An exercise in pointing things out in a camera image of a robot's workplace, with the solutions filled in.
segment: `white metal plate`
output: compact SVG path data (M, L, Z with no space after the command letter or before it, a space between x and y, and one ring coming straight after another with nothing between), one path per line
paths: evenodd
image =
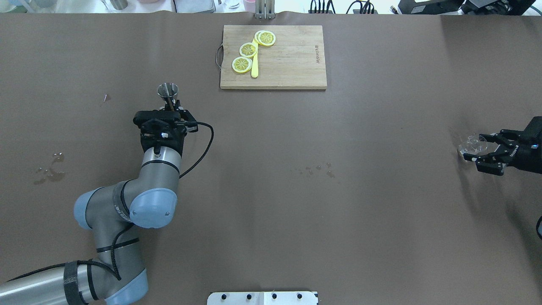
M207 305L318 305L314 291L252 291L212 293Z

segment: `pink cup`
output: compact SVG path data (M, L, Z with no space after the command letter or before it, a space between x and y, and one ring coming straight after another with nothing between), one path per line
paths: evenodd
M256 11L256 0L243 0L244 10L249 12Z

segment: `brown table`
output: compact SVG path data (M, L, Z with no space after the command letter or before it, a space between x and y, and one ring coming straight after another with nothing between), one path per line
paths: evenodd
M252 18L0 16L0 281L95 256L73 203L136 177L132 117L172 81L216 137L175 220L142 230L139 304L273 289L322 305L540 304L542 176L478 173L456 147L542 114L542 18L279 14L261 24L323 25L327 91L220 90L222 27ZM190 134L186 167L208 138ZM34 184L60 152L66 175Z

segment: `white bracket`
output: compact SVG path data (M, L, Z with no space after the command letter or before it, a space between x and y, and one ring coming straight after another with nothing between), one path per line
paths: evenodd
M318 305L314 291L256 291L212 293L207 305Z
M256 19L275 19L275 0L256 0Z

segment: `cutting board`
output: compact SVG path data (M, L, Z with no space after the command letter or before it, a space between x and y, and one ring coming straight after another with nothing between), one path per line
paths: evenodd
M239 47L252 42L259 30L275 33L270 47L259 46L260 75L239 74L231 68ZM322 26L224 26L222 89L325 90L327 88Z

